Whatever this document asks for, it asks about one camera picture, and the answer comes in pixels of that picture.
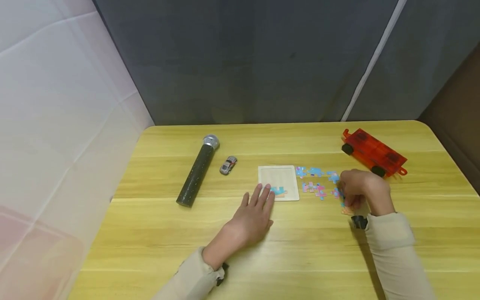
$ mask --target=toy microphone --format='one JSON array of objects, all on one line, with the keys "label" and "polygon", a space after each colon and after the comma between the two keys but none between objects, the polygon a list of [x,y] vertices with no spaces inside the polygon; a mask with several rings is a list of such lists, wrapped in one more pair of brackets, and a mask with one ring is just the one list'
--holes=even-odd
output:
[{"label": "toy microphone", "polygon": [[188,174],[187,180],[177,198],[178,204],[186,207],[191,207],[193,205],[208,166],[212,161],[213,154],[219,145],[220,141],[213,134],[204,137],[204,144],[202,145],[202,148],[200,148],[197,159],[193,163],[190,174]]}]

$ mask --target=gray curtain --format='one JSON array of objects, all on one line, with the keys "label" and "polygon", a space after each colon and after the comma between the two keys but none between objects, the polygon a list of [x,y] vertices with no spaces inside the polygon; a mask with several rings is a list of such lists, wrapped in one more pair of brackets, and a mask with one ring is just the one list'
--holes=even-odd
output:
[{"label": "gray curtain", "polygon": [[[94,0],[157,125],[340,120],[396,0]],[[415,119],[480,39],[409,0],[349,120]]]}]

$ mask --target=microphone head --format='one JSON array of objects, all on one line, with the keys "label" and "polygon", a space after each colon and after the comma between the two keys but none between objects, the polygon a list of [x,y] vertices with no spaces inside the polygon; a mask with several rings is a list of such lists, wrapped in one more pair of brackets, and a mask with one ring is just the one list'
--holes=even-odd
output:
[{"label": "microphone head", "polygon": [[220,145],[220,141],[218,140],[218,138],[215,135],[209,134],[206,137],[204,137],[204,145],[209,145],[214,150],[216,150],[218,148],[218,146]]}]

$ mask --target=toy car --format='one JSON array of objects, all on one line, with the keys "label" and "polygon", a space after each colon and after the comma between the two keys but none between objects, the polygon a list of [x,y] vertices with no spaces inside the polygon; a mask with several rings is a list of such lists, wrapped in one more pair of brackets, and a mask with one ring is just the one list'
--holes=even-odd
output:
[{"label": "toy car", "polygon": [[232,171],[233,167],[237,164],[237,158],[234,156],[229,156],[227,160],[220,167],[220,173],[223,175],[228,175]]},{"label": "toy car", "polygon": [[400,175],[407,174],[407,170],[402,168],[407,159],[362,129],[357,129],[353,134],[345,129],[343,136],[343,152],[366,165],[372,173],[380,177],[389,177],[397,172]]}]

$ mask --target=red toy vehicle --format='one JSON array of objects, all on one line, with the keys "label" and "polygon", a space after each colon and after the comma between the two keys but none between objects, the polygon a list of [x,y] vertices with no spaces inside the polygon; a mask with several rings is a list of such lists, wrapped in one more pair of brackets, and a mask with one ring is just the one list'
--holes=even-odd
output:
[{"label": "red toy vehicle", "polygon": [[366,165],[372,173],[380,177],[390,177],[397,172],[400,175],[407,174],[407,170],[402,168],[407,159],[362,129],[357,129],[353,134],[345,129],[343,136],[343,152]]}]

